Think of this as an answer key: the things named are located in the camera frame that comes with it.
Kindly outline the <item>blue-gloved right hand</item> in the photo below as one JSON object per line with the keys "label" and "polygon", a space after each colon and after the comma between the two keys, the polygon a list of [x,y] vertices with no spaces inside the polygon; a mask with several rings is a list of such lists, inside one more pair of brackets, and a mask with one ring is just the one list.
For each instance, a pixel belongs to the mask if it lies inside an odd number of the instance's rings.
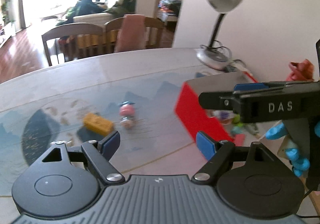
{"label": "blue-gloved right hand", "polygon": [[286,158],[297,177],[319,176],[319,121],[289,120],[277,122],[265,134],[268,140],[284,138],[278,155]]}

